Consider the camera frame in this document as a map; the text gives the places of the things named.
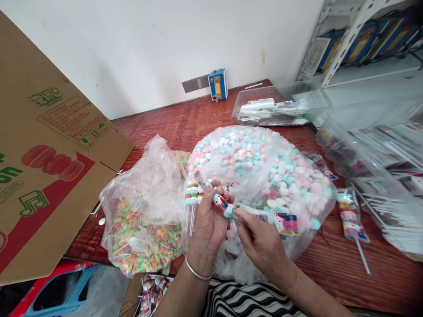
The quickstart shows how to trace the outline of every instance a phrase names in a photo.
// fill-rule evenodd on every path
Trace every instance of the woman's hand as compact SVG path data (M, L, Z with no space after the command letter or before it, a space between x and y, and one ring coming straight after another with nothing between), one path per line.
M234 213L238 216L235 223L246 254L265 277L275 281L289 262L278 230L240 208L234 209Z
M214 180L204 193L197 210L194 233L189 240L188 261L192 268L202 276L209 276L220 245L227 232L228 219L223 217L213 204L216 193L222 195L228 203L234 202L234 195L224 192L220 182Z

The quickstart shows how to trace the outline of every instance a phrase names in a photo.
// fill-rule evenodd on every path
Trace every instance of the electrical outlet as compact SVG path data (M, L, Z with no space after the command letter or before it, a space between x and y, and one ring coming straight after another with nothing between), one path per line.
M197 78L191 79L191 84L193 85L193 90L200 89Z
M208 74L200 77L201 86L203 88L210 87L210 83L208 81Z
M182 86L184 86L185 92L191 92L194 90L209 87L210 84L208 82L208 75L204 75L201 77L193 78L188 81L184 81L182 82Z

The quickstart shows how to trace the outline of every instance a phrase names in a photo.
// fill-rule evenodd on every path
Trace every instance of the red wooden table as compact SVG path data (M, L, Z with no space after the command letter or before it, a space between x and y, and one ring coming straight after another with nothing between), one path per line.
M263 85L270 85L270 82L263 81ZM114 120L114 124L135 144L122 169L130 169L141 158L145 144L156 134L165 138L173 150L192 151L198 141L216 128L237 124L231 114L241 90L243 87L231 89L228 98L218 103L206 96ZM280 132L300 151L319 153L324 157L306 126L272 129ZM340 179L335 185L341 188L345 182ZM99 226L98 221L103 217L102 209L88 217L66 257L110 264L106 250L100 246L104 226ZM362 222L371 240L370 244L362 245L371 275L363 267L355 242L344 237L337 208L296 264L344 305L416 315L423 308L423 267L391 246L367 213L362 214ZM182 257L173 261L171 273L176 273L182 263Z

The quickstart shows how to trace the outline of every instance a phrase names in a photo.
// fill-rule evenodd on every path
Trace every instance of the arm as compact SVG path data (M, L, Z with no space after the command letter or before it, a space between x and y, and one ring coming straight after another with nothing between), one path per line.
M354 317L288 259L275 226L239 208L234 213L242 219L236 224L248 257L304 313L315 317Z
M219 182L213 181L213 187ZM210 276L215 264L220 245L226 237L228 220L218 213L212 199L215 193L223 195L228 202L234 196L224 192L222 188L204 193L198 207L195 220L195 231L189 241L187 259L192 269L201 276ZM200 316L208 290L209 281L196 278L186 263L176 274L169 289L160 301L154 314L156 317Z

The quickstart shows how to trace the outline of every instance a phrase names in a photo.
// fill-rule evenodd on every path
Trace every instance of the black and white striped clothing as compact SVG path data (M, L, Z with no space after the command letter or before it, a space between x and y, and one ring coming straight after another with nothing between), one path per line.
M307 317L271 283L240 285L211 280L203 316Z

